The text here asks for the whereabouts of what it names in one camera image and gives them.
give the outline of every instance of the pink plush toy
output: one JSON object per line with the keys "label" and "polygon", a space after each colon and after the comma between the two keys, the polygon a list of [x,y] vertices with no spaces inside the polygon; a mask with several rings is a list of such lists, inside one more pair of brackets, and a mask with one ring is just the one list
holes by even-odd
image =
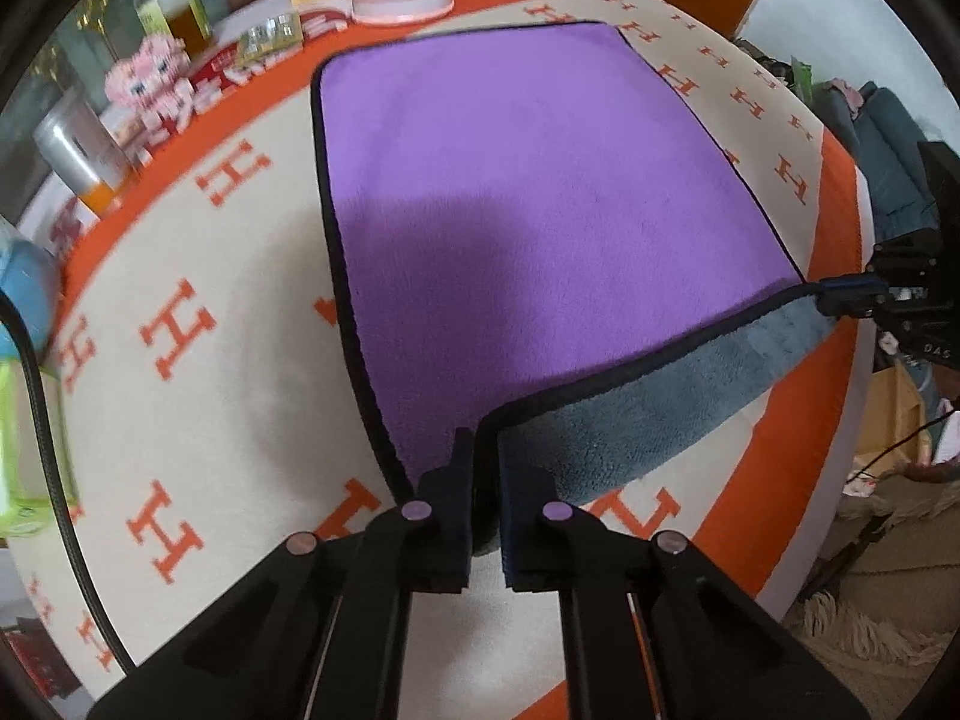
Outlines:
{"label": "pink plush toy", "polygon": [[193,95],[182,76],[190,65],[184,41],[170,35],[147,35],[130,59],[117,62],[107,74],[104,91],[113,103],[140,112],[148,129],[162,119],[176,119]]}

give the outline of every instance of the round table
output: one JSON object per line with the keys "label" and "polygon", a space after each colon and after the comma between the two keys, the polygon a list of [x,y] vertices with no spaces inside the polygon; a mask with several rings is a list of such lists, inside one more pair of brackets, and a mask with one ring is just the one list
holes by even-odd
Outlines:
{"label": "round table", "polygon": [[[620,27],[726,151],[808,278],[862,269],[872,225],[851,158],[776,79],[663,1],[456,0],[437,23],[352,25],[309,44],[167,143],[66,266],[53,357],[82,500],[76,528],[133,659],[288,533],[342,536],[392,504],[336,326],[315,67],[408,34],[565,20]],[[840,322],[757,401],[592,510],[640,536],[686,533],[782,615],[832,520],[871,360],[870,324]],[[11,550],[56,645],[101,695],[122,673],[56,529]],[[415,596],[401,717],[562,718],[562,683],[557,602],[504,589],[498,555],[474,560],[463,596]]]}

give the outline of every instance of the black cable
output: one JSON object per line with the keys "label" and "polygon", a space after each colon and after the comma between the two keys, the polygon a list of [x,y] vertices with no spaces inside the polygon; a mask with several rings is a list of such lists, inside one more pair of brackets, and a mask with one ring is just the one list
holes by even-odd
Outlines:
{"label": "black cable", "polygon": [[56,528],[64,541],[66,557],[70,560],[73,575],[80,586],[80,594],[83,595],[83,600],[90,611],[90,616],[93,617],[93,622],[96,623],[97,629],[100,631],[104,644],[112,651],[114,659],[123,669],[123,673],[130,674],[133,669],[136,669],[136,664],[120,641],[120,637],[117,635],[109,617],[107,617],[107,610],[104,609],[96,587],[93,586],[93,579],[90,577],[88,567],[86,567],[86,560],[83,559],[83,552],[80,550],[77,532],[74,530],[73,521],[70,519],[64,482],[59,477],[59,466],[56,464],[54,439],[50,430],[47,401],[43,395],[43,380],[40,377],[37,353],[34,351],[34,345],[30,340],[30,332],[23,322],[23,317],[20,316],[20,312],[3,290],[0,290],[0,322],[3,322],[3,326],[10,333],[13,345],[16,346],[23,365],[23,377],[27,382],[27,394],[30,396],[30,411],[34,418],[34,430],[37,432],[37,446],[40,447],[40,464],[43,466],[43,476],[50,493],[50,503],[54,509]]}
{"label": "black cable", "polygon": [[856,473],[851,475],[851,477],[847,480],[847,484],[851,483],[854,479],[856,479],[856,477],[860,476],[861,474],[871,476],[872,474],[867,474],[867,471],[870,470],[872,467],[874,467],[877,464],[877,461],[885,458],[887,455],[893,452],[894,449],[899,449],[899,447],[902,447],[903,445],[905,445],[906,442],[908,442],[910,439],[913,439],[915,436],[920,435],[920,433],[928,429],[928,427],[939,425],[941,422],[947,419],[949,415],[951,415],[952,413],[953,412],[947,412],[943,416],[938,416],[938,418],[930,420],[930,422],[926,423],[925,425],[920,425],[919,428],[915,429],[915,431],[911,433],[909,436],[907,436],[905,439],[900,439],[894,445],[888,446],[885,450],[880,452],[880,454],[878,454],[874,459],[872,459],[870,463],[867,463],[865,466],[862,467],[862,469],[859,469],[858,471],[856,471]]}

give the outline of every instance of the screw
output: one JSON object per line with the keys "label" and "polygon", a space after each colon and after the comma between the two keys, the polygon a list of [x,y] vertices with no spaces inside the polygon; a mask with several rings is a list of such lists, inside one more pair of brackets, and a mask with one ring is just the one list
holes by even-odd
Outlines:
{"label": "screw", "polygon": [[309,555],[317,548],[317,537],[313,533],[294,533],[287,539],[287,552],[291,555]]}
{"label": "screw", "polygon": [[420,522],[433,514],[433,508],[426,501],[407,501],[400,510],[404,519]]}
{"label": "screw", "polygon": [[686,536],[677,531],[660,531],[656,534],[656,546],[668,555],[680,555],[688,543],[690,542],[686,540]]}
{"label": "screw", "polygon": [[544,517],[551,522],[563,522],[573,517],[573,507],[563,501],[550,501],[544,505]]}

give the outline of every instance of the beige rug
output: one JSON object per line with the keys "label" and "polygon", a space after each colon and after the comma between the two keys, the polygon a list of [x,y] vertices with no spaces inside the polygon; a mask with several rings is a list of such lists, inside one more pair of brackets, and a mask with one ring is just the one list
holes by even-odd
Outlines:
{"label": "beige rug", "polygon": [[960,484],[896,477],[873,498],[845,500],[821,557],[890,512],[889,533],[841,581],[839,598],[818,595],[784,620],[874,720],[899,717],[960,628]]}

